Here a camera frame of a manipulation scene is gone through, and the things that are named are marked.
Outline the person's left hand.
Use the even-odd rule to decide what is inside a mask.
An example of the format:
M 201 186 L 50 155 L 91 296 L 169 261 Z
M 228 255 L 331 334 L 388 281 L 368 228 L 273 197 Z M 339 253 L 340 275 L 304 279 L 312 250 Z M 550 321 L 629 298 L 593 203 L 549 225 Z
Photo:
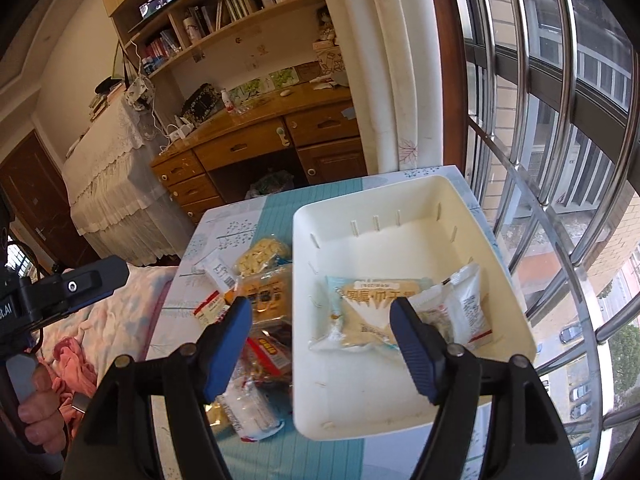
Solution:
M 60 397 L 53 390 L 47 369 L 38 364 L 32 374 L 35 391 L 19 407 L 18 416 L 26 425 L 28 442 L 41 446 L 48 454 L 61 453 L 66 448 L 65 422 L 58 410 Z

